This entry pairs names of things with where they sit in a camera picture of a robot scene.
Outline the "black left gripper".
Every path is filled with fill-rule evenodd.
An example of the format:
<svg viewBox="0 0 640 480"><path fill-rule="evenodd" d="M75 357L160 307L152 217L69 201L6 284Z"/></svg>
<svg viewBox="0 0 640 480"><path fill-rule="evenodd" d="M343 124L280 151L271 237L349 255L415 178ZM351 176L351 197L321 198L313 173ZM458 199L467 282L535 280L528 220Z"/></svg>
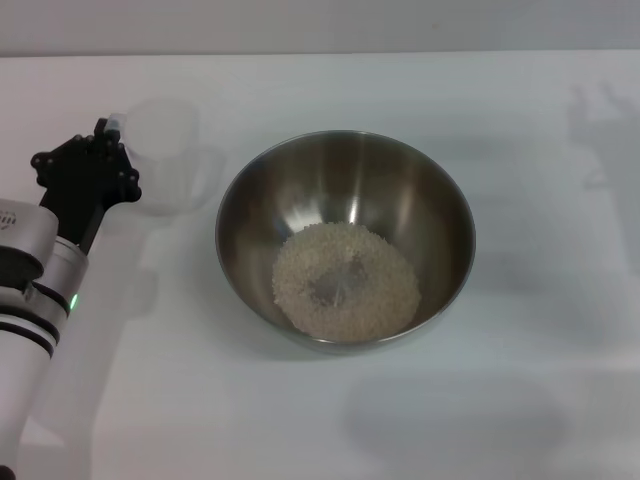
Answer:
<svg viewBox="0 0 640 480"><path fill-rule="evenodd" d="M57 235L87 253L106 212L142 196L140 174L123 143L125 115L99 118L92 134L77 134L30 160L45 189L40 205L58 219Z"/></svg>

